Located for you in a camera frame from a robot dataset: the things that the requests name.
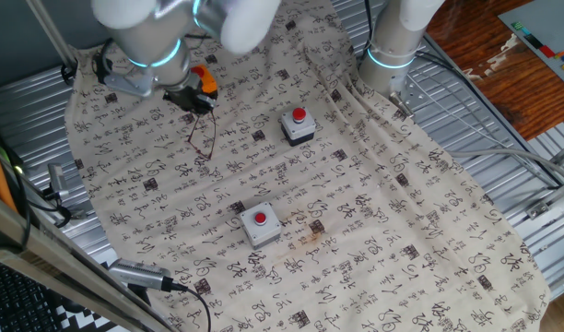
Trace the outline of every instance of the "red button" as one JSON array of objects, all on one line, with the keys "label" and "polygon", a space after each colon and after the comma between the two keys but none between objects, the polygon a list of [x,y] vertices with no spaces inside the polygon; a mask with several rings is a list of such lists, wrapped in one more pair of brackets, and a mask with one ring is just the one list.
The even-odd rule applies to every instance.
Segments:
[{"label": "red button", "polygon": [[307,111],[305,111],[304,109],[296,108],[294,109],[294,111],[292,111],[292,118],[296,122],[302,122],[302,120],[304,120],[304,118],[306,117],[307,117]]},{"label": "red button", "polygon": [[194,67],[190,69],[190,71],[197,74],[200,78],[205,76],[205,70],[202,69],[201,67]]},{"label": "red button", "polygon": [[261,213],[261,212],[258,213],[258,214],[256,214],[256,215],[255,215],[255,222],[256,222],[258,225],[264,224],[264,223],[265,223],[265,214],[264,214],[264,213]]}]

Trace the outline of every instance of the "gray cable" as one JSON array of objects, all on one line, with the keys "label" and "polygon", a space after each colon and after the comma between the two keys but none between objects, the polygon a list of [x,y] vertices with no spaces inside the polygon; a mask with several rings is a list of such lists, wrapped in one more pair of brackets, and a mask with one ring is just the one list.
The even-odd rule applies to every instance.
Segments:
[{"label": "gray cable", "polygon": [[[446,85],[442,85],[442,84],[441,84],[437,79],[435,79],[434,77],[429,76],[429,75],[426,75],[423,71],[419,70],[419,68],[415,68],[414,70],[417,71],[420,75],[422,75],[422,76],[425,77],[426,79],[430,79],[430,80],[432,80],[433,82],[435,82],[436,84],[441,85],[444,89],[448,90],[448,92],[450,92],[450,94],[451,94],[458,102],[460,102],[460,104],[475,118],[475,120],[480,124],[480,126],[483,127],[483,129],[485,129],[485,131],[487,131],[487,132],[491,135],[491,137],[493,137],[494,141],[498,142],[498,144],[499,144],[502,148],[508,148],[508,146],[506,146],[503,142],[497,140],[497,138],[495,137],[495,134],[490,130],[490,128],[489,128],[487,125],[485,125],[485,124],[483,123],[483,121],[481,121],[481,120],[478,118],[478,116],[475,114],[475,112],[473,112],[468,106],[466,106],[466,104],[464,103],[464,101],[462,101],[460,98],[458,98],[458,96],[456,96],[456,93],[455,93],[455,92],[452,92]],[[466,91],[466,89],[464,88],[464,86],[461,85],[460,88],[461,88],[462,91],[468,93],[468,91]],[[442,109],[444,109],[444,107],[443,107],[442,105],[440,105],[437,101],[435,101],[435,102],[436,102]],[[453,114],[453,113],[450,113],[448,110],[444,109],[444,111],[445,111],[448,115],[450,115],[450,116],[452,116],[452,117],[454,116],[454,114]],[[475,129],[473,126],[469,125],[469,127],[470,127],[471,129],[473,129],[475,132],[477,132],[476,129]],[[530,164],[530,162],[528,162],[528,160],[524,160],[524,159],[520,158],[519,156],[515,156],[515,155],[513,156],[513,158],[516,159],[520,164],[522,164],[522,165],[525,167],[525,169],[528,170],[528,172],[530,172],[533,176],[535,176],[535,177],[537,177],[538,179],[540,179],[541,181],[543,181],[545,184],[548,184],[548,185],[551,185],[551,186],[556,186],[556,185],[557,185],[557,184],[555,184],[552,180],[549,180],[548,178],[546,178],[541,172],[539,172],[538,170],[536,170],[536,169],[534,168],[534,166],[532,166],[532,164]]]},{"label": "gray cable", "polygon": [[551,170],[557,172],[562,177],[564,177],[564,170],[560,168],[560,166],[558,166],[557,164],[553,163],[550,160],[537,156],[534,153],[519,150],[516,148],[489,148],[489,149],[477,150],[477,151],[448,151],[448,153],[450,153],[451,156],[456,158],[468,158],[468,157],[475,157],[475,156],[482,156],[489,154],[510,154],[510,155],[522,156],[529,158],[531,160],[540,161],[544,165],[549,167]]}]

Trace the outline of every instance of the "wooden table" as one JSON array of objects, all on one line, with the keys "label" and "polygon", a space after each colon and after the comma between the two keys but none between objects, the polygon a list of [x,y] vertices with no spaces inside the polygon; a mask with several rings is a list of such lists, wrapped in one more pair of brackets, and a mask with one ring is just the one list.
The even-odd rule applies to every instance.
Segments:
[{"label": "wooden table", "polygon": [[564,82],[498,15],[528,0],[446,0],[429,35],[529,140],[564,121]]}]

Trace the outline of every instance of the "cloth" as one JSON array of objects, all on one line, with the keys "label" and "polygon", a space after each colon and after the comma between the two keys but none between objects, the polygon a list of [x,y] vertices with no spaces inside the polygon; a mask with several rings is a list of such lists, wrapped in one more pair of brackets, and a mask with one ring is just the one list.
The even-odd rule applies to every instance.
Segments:
[{"label": "cloth", "polygon": [[[65,113],[76,166],[118,256],[196,289],[213,331],[538,330],[549,289],[522,239],[456,160],[359,80],[328,1],[284,2],[247,55],[216,41],[192,51],[219,84],[216,121],[201,118],[192,136],[208,154],[216,130],[210,160],[186,142],[196,118],[161,93],[142,101],[98,84],[99,49],[76,52]],[[295,106],[317,128],[292,148],[279,118]],[[237,214],[265,201],[282,235],[254,251]],[[178,329],[206,330],[190,294],[149,297]]]}]

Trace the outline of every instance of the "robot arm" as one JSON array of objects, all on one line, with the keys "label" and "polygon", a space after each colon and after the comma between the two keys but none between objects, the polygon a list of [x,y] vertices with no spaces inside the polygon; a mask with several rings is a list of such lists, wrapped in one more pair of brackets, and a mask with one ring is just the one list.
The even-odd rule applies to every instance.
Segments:
[{"label": "robot arm", "polygon": [[426,27],[444,0],[390,0],[374,25],[359,69],[362,79],[386,98],[405,87],[409,65]]},{"label": "robot arm", "polygon": [[214,99],[190,71],[183,40],[198,26],[232,53],[247,53],[264,38],[280,0],[92,0],[96,19],[108,29],[130,61],[141,67],[137,81],[111,73],[104,83],[149,97],[155,87],[186,111],[207,113]]}]

